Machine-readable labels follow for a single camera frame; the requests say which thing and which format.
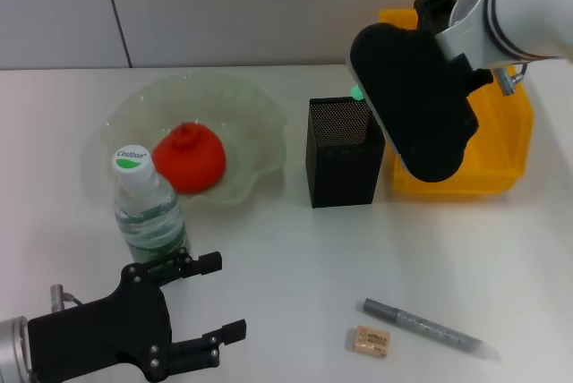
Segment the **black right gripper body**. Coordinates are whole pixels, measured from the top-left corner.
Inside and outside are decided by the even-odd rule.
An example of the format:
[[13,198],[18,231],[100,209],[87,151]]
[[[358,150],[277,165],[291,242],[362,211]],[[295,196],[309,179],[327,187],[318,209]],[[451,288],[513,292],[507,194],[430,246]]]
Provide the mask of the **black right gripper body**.
[[439,34],[449,27],[450,15],[457,0],[415,0],[417,28]]

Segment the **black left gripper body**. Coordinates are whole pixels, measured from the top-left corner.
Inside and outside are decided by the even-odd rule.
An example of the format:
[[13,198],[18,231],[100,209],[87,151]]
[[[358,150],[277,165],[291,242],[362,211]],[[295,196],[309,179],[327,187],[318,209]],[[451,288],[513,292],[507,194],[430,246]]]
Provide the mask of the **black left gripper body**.
[[146,380],[167,378],[172,332],[167,303],[149,271],[125,267],[109,296],[29,321],[33,376],[64,382],[121,363]]

